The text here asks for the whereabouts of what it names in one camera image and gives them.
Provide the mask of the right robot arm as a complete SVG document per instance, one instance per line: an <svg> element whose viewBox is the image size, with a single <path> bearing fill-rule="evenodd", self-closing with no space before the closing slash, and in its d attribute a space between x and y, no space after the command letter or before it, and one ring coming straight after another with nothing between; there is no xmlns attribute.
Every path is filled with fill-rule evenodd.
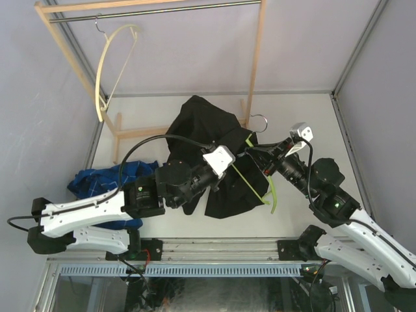
<svg viewBox="0 0 416 312"><path fill-rule="evenodd" d="M245 149L265 175L279 173L309 201L309 209L323 223L344 233L363 250L336 242L317 226L298 239L305 259L336 262L371 282L400 311L415 310L415 254L383 230L347 191L345 177L332 158L313 160L313 147L304 138Z"/></svg>

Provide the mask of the blue plaid shirt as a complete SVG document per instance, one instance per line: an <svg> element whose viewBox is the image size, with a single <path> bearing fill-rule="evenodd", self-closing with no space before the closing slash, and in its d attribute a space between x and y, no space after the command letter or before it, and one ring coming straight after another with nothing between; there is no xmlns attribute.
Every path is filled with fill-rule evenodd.
<svg viewBox="0 0 416 312"><path fill-rule="evenodd" d="M127 184L134 182L142 176L150 176L159 167L157 161L142 162L133 161L127 162L122 170L122 183ZM75 175L74 179L68 184L67 189L78 199L102 195L110 190L118 187L118 172L119 165L104 169L87 169L81 170ZM104 222L96 224L96 227L104 229L138 229L142 227L141 219L133 220L117 220L111 222Z"/></svg>

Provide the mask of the green hanger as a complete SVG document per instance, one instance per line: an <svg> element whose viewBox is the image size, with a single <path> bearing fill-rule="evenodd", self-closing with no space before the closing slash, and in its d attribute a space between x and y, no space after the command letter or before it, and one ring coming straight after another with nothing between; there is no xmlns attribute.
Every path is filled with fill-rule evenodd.
<svg viewBox="0 0 416 312"><path fill-rule="evenodd" d="M265 127L264 127L264 129L263 130L261 130L261 131L252 131L248 136L247 136L247 138L246 138L246 140L245 140L245 143L246 143L246 145L249 147L249 148L252 148L252 147L254 147L254 144L251 142L251 137L253 136L253 134L257 134L257 133L262 133L262 132L265 132L266 130L267 130L267 127L268 127L268 121L267 121L267 119L266 119L266 117L264 117L262 114L250 114L250 113L248 113L247 114L247 121L246 121L246 123L245 123L245 125L246 126L248 126L248 124L249 124L249 119L250 119L250 117L262 117L262 119L264 119L264 122L265 122ZM271 211L270 211L270 214L274 214L274 212L275 212L275 210L276 210L276 207L277 207L277 195L276 195L276 188L275 188L275 186L274 186L274 182L273 182L273 180L272 180L272 178L271 177L265 177L260 171L259 171L259 169L258 169L258 173L254 173L254 170L249 170L250 172L250 177L252 177L252 179L251 180L253 180L253 181L255 181L255 186L256 185L259 185L259 182L260 182L260 180L262 181L261 183L263 183L263 182L265 182L266 180L267 180L267 182L268 182L268 187L266 188L267 190L269 190L268 192L266 192L266 193L264 193L263 195L261 195L261 194L259 194L258 192L257 192L257 190L255 189L255 187L253 187L251 184L250 184L250 180L247 180L245 177L244 177L244 175L238 170L238 168L234 165L234 164L232 164L231 165L231 167L234 169L234 171L236 171L236 173L240 176L240 178L247 184L247 186L248 186L248 188L254 193L254 195L258 198L258 200L263 204L263 205L271 205L272 206L272 208L271 208ZM270 203L269 201L267 201L267 199L266 199L266 197L269 195L269 194L271 194L272 195L272 199L273 199L273 202L272 203Z"/></svg>

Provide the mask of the black shirt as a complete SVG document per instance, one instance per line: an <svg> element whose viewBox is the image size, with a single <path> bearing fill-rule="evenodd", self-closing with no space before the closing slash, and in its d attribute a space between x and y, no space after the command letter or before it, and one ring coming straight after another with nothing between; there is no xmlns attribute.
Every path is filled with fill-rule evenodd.
<svg viewBox="0 0 416 312"><path fill-rule="evenodd" d="M264 204L269 182L244 154L246 141L256 144L257 136L243 128L234 114L192 96L182 104L167 133L170 160L191 168L206 166L213 175L206 216L229 218Z"/></svg>

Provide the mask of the wooden clothes rack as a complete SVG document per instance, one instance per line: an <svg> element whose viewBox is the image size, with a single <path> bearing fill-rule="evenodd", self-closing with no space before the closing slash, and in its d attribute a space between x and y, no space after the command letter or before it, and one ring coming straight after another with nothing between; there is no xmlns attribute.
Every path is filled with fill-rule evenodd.
<svg viewBox="0 0 416 312"><path fill-rule="evenodd" d="M238 94L246 126L267 4L265 1L38 1L35 10L94 103L106 33L134 23L139 41L103 122L112 161L125 139L162 134L161 122L134 123L122 98Z"/></svg>

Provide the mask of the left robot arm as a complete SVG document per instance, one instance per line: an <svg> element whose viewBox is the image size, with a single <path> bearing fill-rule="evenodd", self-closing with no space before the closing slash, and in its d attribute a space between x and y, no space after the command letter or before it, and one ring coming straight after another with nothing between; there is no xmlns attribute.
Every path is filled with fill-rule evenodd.
<svg viewBox="0 0 416 312"><path fill-rule="evenodd" d="M32 203L32 214L38 224L29 229L27 242L37 254L92 248L137 259L142 253L142 243L134 231L98 226L159 216L166 207L181 207L205 189L217 186L227 167L224 161L194 168L182 161L171 161L152 175L84 200L55 204L37 198Z"/></svg>

